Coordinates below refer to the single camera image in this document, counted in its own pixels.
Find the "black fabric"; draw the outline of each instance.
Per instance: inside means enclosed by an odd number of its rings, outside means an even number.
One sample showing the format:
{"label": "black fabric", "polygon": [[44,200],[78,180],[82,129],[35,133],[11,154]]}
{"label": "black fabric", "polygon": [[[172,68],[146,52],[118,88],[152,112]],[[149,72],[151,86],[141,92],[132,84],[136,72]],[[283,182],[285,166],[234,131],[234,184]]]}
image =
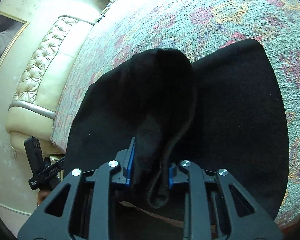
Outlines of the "black fabric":
{"label": "black fabric", "polygon": [[190,159],[228,169],[276,217],[288,179],[288,132],[275,74],[257,41],[229,45],[192,68],[178,50],[153,49],[103,75],[72,124],[65,173],[98,168],[133,136],[134,205],[183,220],[182,193],[167,202],[167,163]]}
{"label": "black fabric", "polygon": [[192,68],[176,49],[152,49],[101,76],[71,126],[65,174],[94,170],[135,141],[132,193],[154,208],[168,200],[168,157],[195,108]]}

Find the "wall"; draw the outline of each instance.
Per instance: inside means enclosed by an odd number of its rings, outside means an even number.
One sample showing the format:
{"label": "wall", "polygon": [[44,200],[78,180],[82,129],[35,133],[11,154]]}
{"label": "wall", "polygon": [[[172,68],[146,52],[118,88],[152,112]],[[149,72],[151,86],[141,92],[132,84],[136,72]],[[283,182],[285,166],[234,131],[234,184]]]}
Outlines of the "wall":
{"label": "wall", "polygon": [[20,214],[0,206],[0,218],[6,227],[15,235],[29,218],[28,215]]}
{"label": "wall", "polygon": [[28,185],[32,173],[23,154],[14,159],[4,122],[12,95],[27,62],[60,15],[94,21],[106,0],[2,0],[0,10],[29,21],[0,68],[0,204],[31,213],[36,208],[35,191]]}

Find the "framed photograph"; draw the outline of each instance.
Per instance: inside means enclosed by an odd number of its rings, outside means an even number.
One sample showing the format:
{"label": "framed photograph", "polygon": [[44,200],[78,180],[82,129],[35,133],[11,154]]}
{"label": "framed photograph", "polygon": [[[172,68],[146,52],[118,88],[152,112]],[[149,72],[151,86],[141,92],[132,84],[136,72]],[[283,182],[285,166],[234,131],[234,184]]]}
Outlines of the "framed photograph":
{"label": "framed photograph", "polygon": [[29,22],[0,11],[0,66],[9,49]]}

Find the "cream leather sofa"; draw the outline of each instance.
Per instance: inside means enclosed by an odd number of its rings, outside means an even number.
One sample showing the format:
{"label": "cream leather sofa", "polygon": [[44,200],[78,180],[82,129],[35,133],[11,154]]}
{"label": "cream leather sofa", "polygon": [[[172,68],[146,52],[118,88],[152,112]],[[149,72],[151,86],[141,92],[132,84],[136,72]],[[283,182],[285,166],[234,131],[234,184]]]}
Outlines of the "cream leather sofa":
{"label": "cream leather sofa", "polygon": [[43,154],[61,153],[50,141],[55,111],[93,25],[60,16],[33,53],[14,93],[5,124],[13,149],[26,153],[23,142],[34,136],[39,139]]}

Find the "picture frame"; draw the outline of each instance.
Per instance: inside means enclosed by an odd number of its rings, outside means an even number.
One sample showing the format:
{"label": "picture frame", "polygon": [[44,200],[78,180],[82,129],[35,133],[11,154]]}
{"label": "picture frame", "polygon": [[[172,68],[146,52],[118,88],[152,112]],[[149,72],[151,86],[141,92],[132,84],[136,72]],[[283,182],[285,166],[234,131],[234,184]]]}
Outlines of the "picture frame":
{"label": "picture frame", "polygon": [[13,43],[29,22],[0,11],[0,67]]}

